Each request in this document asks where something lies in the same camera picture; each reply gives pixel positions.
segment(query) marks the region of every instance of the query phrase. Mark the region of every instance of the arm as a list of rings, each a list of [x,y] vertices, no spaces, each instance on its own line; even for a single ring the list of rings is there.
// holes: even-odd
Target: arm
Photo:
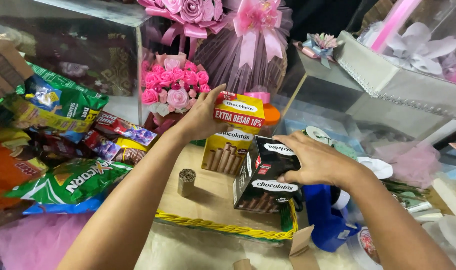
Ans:
[[[364,165],[301,132],[273,138],[290,147],[301,162],[300,170],[289,171],[278,181],[332,185],[348,192],[365,218],[384,269],[456,269],[428,233]]]
[[[225,85],[201,94],[195,106],[107,197],[65,254],[58,269],[133,269],[147,240],[171,170],[184,146],[229,130],[213,120],[213,107]]]

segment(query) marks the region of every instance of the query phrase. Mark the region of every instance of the pink tulle fabric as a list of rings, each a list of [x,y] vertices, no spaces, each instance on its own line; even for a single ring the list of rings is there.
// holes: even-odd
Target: pink tulle fabric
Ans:
[[[227,26],[218,34],[209,35],[195,53],[195,63],[203,65],[210,81],[208,85],[214,87],[226,83],[227,91],[244,94],[255,86],[263,86],[272,94],[276,94],[277,77],[281,74],[281,59],[274,57],[268,62],[265,40],[261,36],[256,40],[256,53],[253,69],[245,64],[239,67],[243,36],[237,37],[233,26],[233,18],[239,7],[239,0],[223,1],[223,7],[234,10],[226,16]],[[282,13],[281,24],[275,28],[276,35],[281,42],[282,50],[288,46],[286,38],[293,26],[292,10],[282,1],[278,7]]]
[[[430,144],[420,142],[396,143],[378,147],[375,158],[393,166],[393,176],[409,185],[427,188],[432,174],[441,169],[440,153]]]
[[[33,215],[0,228],[6,270],[54,270],[92,214]]]

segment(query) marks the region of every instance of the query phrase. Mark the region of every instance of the orange lid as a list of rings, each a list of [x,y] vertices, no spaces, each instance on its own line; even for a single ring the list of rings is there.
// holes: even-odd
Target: orange lid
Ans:
[[[277,108],[273,107],[270,103],[263,104],[264,107],[264,125],[274,126],[278,124],[281,114]]]

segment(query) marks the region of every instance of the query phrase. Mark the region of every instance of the black chocolatos box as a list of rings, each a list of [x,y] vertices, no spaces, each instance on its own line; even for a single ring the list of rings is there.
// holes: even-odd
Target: black chocolatos box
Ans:
[[[297,171],[300,163],[295,153],[279,141],[255,136],[248,154],[233,182],[234,208],[259,213],[276,213],[288,202],[299,186],[279,183],[287,171]]]

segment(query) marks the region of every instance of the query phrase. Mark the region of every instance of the white ribbon spool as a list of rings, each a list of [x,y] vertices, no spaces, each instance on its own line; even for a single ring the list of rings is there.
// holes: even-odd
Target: white ribbon spool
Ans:
[[[333,140],[321,129],[314,126],[308,126],[306,127],[305,131],[306,134],[313,140],[319,141],[329,146],[333,145]]]

